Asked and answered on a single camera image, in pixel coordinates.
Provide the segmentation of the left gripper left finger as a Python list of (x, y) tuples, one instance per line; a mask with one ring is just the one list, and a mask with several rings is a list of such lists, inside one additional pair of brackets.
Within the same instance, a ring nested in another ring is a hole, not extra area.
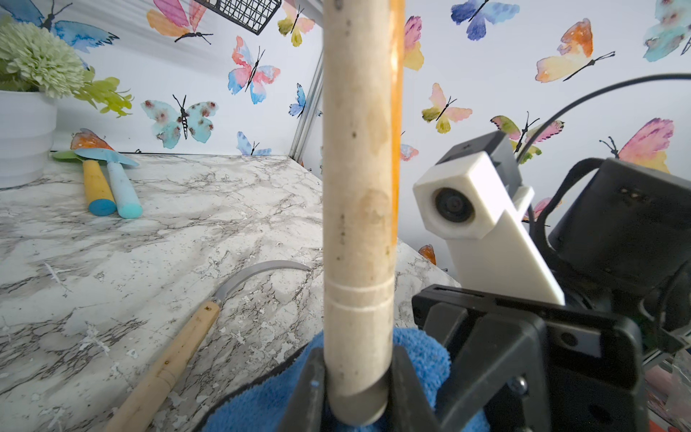
[(278, 431), (320, 432), (326, 397), (326, 374), (323, 349), (311, 349)]

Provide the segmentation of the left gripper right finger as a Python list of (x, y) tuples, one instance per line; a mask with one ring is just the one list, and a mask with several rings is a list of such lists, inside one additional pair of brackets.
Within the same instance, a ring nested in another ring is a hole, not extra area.
[(401, 346), (393, 348), (390, 366), (390, 425), (400, 432), (440, 430), (415, 368)]

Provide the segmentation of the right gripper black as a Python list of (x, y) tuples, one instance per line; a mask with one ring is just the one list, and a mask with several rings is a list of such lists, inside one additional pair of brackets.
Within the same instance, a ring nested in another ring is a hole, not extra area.
[(630, 319), (434, 284), (411, 301), (451, 371), (434, 427), (479, 412), (494, 431), (644, 431), (642, 336)]

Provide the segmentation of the blue microfiber rag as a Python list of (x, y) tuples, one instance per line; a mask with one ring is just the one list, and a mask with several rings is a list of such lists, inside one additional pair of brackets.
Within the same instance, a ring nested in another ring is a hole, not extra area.
[[(395, 328), (389, 339), (404, 347), (431, 408), (451, 371), (449, 352), (424, 331)], [(195, 427), (197, 431), (275, 431), (284, 417), (310, 352), (324, 347), (318, 333), (270, 373), (227, 395)]]

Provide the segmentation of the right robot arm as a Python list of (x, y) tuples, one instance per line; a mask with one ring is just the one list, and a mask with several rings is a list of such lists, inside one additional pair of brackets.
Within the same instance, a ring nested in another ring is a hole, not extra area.
[(611, 158), (577, 162), (556, 192), (585, 188), (552, 230), (557, 206), (532, 208), (507, 133), (456, 145), (417, 181), (426, 225), (444, 239), (458, 287), (412, 299), (417, 326), (447, 354), (424, 391), (414, 354), (395, 347), (393, 431), (645, 431), (645, 352), (687, 349), (690, 183)]

